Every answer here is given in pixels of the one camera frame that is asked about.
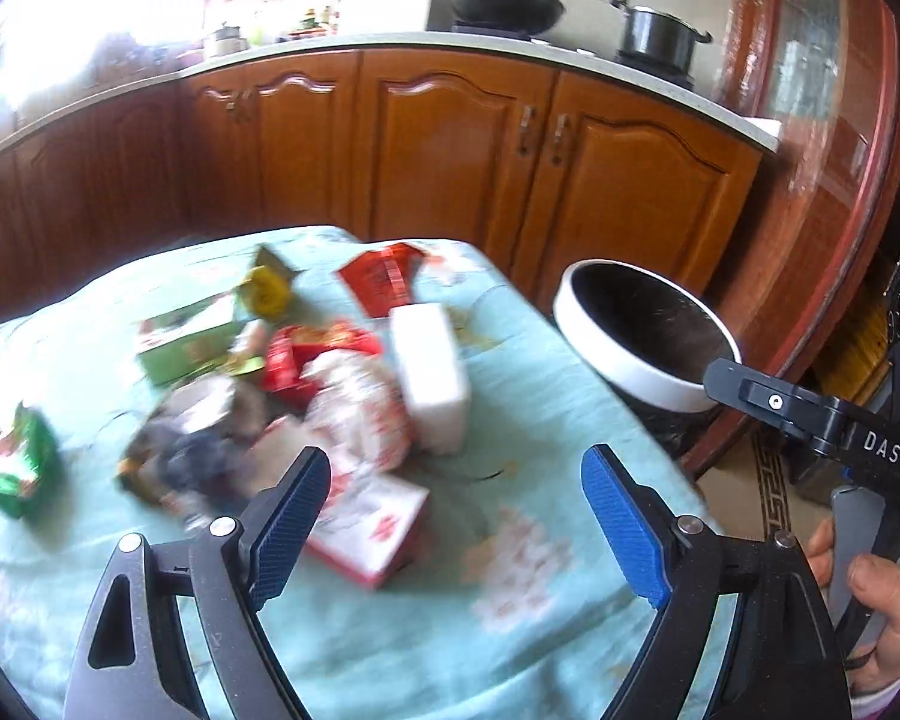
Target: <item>human hand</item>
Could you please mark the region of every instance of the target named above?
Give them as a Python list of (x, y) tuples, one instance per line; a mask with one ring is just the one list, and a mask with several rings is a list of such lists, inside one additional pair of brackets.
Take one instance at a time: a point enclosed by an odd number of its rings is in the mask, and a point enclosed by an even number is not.
[[(833, 517), (821, 522), (804, 551), (814, 578), (821, 587), (833, 576)], [(900, 567), (876, 555), (858, 555), (847, 568), (847, 584), (860, 603), (887, 616), (876, 647), (863, 647), (851, 656), (872, 655), (858, 669), (848, 672), (853, 693), (873, 693), (900, 678)]]

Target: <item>light blue tablecloth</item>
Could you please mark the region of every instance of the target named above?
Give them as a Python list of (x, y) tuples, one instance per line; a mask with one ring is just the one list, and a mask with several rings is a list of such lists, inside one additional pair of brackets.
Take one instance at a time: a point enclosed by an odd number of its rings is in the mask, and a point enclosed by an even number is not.
[[(0, 424), (21, 398), (39, 405), (66, 466), (35, 522), (0, 513), (0, 664), (41, 717), (60, 717), (84, 614), (119, 536), (182, 536), (113, 483), (156, 399), (133, 359), (135, 322), (230, 288), (260, 242), (305, 270), (297, 319), (372, 326), (332, 274), (362, 245), (331, 227), (149, 257), (0, 326)], [(426, 554), (376, 593), (304, 555), (261, 621), (317, 720), (596, 718), (653, 613), (629, 592), (583, 498), (581, 455), (607, 442), (675, 512), (703, 514), (703, 503), (557, 330), (482, 255), (450, 247), (472, 271), (453, 285), (424, 271), (416, 297), (472, 307), (468, 333), (495, 344), (463, 348), (473, 389), (464, 451), (402, 471), (432, 490)], [(181, 609), (207, 707), (228, 717), (192, 600)], [(706, 705), (730, 613), (718, 608), (684, 716)]]

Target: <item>white box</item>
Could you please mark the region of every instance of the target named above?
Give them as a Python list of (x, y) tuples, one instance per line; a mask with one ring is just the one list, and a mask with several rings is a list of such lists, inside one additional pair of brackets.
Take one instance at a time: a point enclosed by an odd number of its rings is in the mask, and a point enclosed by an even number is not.
[(391, 348), (403, 402), (421, 448), (460, 451), (470, 408), (470, 383), (443, 306), (413, 303), (389, 313)]

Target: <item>pot lid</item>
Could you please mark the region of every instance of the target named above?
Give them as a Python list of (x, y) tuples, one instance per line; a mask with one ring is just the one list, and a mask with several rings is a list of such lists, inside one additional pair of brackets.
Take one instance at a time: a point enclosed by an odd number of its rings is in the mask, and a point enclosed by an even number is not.
[(660, 16), (665, 19), (673, 20), (674, 22), (679, 23), (680, 25), (685, 26), (688, 30), (692, 32), (697, 32), (696, 26), (689, 25), (685, 20), (675, 16), (673, 13), (664, 13), (662, 10), (653, 10), (651, 7), (644, 7), (643, 5), (630, 5), (629, 9), (635, 10), (639, 13), (653, 13), (655, 16)]

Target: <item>white countertop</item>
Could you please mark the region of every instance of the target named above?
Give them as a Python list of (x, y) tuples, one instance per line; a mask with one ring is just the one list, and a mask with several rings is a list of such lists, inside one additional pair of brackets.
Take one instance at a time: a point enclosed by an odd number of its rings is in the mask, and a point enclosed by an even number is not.
[(588, 73), (605, 76), (608, 79), (621, 81), (625, 84), (642, 89), (654, 95), (687, 108), (700, 114), (706, 119), (734, 131), (741, 137), (750, 141), (754, 146), (763, 148), (764, 151), (775, 152), (778, 148), (778, 139), (775, 133), (779, 132), (778, 122), (766, 122), (765, 119), (746, 119), (738, 116), (722, 105), (717, 105), (712, 100), (687, 91), (676, 84), (669, 83), (656, 76), (642, 73), (615, 62), (600, 59), (595, 56), (582, 55), (567, 49), (559, 49), (556, 46), (529, 43), (509, 38), (490, 37), (487, 35), (457, 34), (454, 32), (383, 32), (373, 35), (333, 35), (329, 37), (310, 38), (289, 43), (278, 43), (273, 46), (264, 46), (259, 49), (250, 49), (245, 52), (231, 53), (228, 56), (220, 56), (194, 65), (186, 70), (168, 73), (163, 76), (153, 76), (149, 79), (141, 79), (132, 83), (122, 84), (112, 89), (107, 89), (96, 95), (77, 100), (75, 103), (65, 105), (63, 108), (46, 114), (26, 127), (18, 129), (12, 135), (0, 141), (0, 151), (19, 143), (26, 136), (36, 132), (57, 119), (68, 116), (82, 108), (87, 108), (103, 100), (111, 100), (118, 95), (125, 95), (138, 89), (154, 86), (159, 83), (175, 79), (187, 79), (200, 73), (217, 70), (230, 65), (250, 62), (255, 59), (263, 59), (271, 56), (288, 55), (288, 53), (318, 52), (328, 49), (360, 49), (361, 47), (381, 46), (429, 46), (445, 47), (446, 49), (475, 50), (476, 52), (496, 53), (497, 55), (509, 55), (521, 59), (547, 62), (562, 67), (587, 71)]

